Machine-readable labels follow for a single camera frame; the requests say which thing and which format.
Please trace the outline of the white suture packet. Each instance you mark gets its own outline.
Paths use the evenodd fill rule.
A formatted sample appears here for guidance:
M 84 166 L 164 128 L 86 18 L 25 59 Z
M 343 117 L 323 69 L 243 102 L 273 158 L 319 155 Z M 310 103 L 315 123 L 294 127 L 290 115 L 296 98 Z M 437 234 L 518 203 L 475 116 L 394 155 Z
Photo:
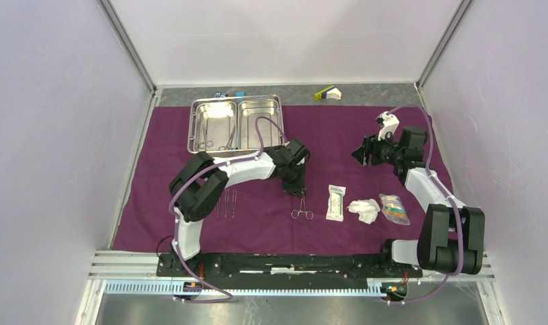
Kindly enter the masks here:
M 343 221 L 343 199 L 346 187 L 329 185 L 329 199 L 327 204 L 326 219 L 330 221 Z

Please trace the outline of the white gauze wad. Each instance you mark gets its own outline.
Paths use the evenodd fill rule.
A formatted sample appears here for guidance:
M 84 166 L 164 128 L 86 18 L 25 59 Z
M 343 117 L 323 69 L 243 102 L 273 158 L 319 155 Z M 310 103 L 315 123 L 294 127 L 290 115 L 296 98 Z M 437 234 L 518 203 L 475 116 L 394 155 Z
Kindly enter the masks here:
M 358 214 L 358 220 L 365 224 L 372 224 L 377 219 L 380 207 L 374 199 L 353 200 L 346 210 Z

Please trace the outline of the purple cloth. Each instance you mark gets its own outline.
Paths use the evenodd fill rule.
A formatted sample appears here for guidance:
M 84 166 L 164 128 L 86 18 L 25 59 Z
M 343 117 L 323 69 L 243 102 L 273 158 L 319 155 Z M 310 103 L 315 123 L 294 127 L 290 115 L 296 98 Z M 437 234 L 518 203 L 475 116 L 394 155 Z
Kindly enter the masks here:
M 284 106 L 284 131 L 299 139 L 312 157 L 305 170 L 306 207 L 313 220 L 291 218 L 300 199 L 283 192 L 277 179 L 249 181 L 230 188 L 228 216 L 221 205 L 205 218 L 201 232 L 204 253 L 354 255 L 378 253 L 388 238 L 415 240 L 425 211 L 394 175 L 391 165 L 362 166 L 352 152 L 364 136 L 379 130 L 381 106 Z M 188 107 L 153 110 L 129 199 L 114 239 L 120 251 L 165 251 L 173 233 L 169 184 L 191 159 L 187 151 Z M 346 187 L 344 202 L 400 197 L 410 225 L 397 225 L 379 215 L 368 225 L 345 212 L 342 222 L 326 219 L 329 185 Z M 232 218 L 232 190 L 237 190 Z

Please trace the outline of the clear bag of supplies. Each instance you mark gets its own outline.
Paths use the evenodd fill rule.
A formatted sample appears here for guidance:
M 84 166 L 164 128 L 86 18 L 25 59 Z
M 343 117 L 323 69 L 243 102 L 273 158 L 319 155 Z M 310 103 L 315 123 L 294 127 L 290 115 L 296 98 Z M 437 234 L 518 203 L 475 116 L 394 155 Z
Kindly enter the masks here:
M 379 198 L 381 201 L 381 212 L 388 221 L 397 225 L 410 225 L 406 209 L 399 196 L 380 194 Z

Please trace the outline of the steel forceps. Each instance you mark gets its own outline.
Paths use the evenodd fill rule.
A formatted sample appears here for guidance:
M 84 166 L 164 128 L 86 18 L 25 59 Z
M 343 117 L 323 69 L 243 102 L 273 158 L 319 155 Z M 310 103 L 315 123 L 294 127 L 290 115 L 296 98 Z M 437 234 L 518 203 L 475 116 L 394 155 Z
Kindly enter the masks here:
M 218 198 L 217 207 L 216 207 L 216 217 L 217 217 L 217 219 L 219 219 L 219 216 L 220 216 L 221 201 L 222 201 L 221 197 Z
M 228 216 L 229 197 L 230 197 L 230 190 L 228 188 L 226 188 L 225 203 L 224 203 L 224 218 L 227 218 L 227 216 Z

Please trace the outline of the steel surgical tray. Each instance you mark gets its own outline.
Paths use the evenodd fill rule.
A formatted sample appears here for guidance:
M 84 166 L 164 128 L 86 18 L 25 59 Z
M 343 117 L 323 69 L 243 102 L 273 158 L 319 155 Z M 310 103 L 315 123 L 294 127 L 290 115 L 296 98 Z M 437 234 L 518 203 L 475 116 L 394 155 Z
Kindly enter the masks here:
M 202 152 L 197 149 L 197 143 L 204 124 L 232 126 L 236 130 L 235 149 L 205 151 L 211 156 L 252 153 L 260 149 L 259 137 L 265 147 L 284 143 L 282 103 L 275 94 L 194 100 L 190 106 L 187 138 L 187 151 L 192 154 Z

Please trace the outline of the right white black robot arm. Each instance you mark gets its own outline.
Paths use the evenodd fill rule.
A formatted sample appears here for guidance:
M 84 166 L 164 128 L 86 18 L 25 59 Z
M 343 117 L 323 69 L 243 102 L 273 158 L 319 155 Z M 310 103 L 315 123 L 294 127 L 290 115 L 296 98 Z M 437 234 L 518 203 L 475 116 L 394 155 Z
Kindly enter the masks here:
M 429 134 L 405 127 L 399 140 L 391 132 L 364 137 L 352 152 L 361 165 L 387 163 L 417 199 L 425 219 L 416 240 L 387 239 L 380 248 L 379 271 L 395 276 L 405 265 L 443 274 L 478 274 L 483 265 L 485 215 L 456 199 L 424 161 Z

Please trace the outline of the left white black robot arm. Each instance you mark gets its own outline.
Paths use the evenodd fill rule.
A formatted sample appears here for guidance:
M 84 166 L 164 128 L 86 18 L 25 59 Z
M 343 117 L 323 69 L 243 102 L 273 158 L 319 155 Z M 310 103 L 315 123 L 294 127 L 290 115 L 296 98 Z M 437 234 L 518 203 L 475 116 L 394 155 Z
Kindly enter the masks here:
M 196 153 L 169 184 L 168 210 L 175 217 L 174 268 L 183 276 L 198 270 L 203 220 L 226 189 L 248 181 L 279 179 L 284 193 L 305 198 L 309 159 L 310 150 L 298 139 L 230 158 Z

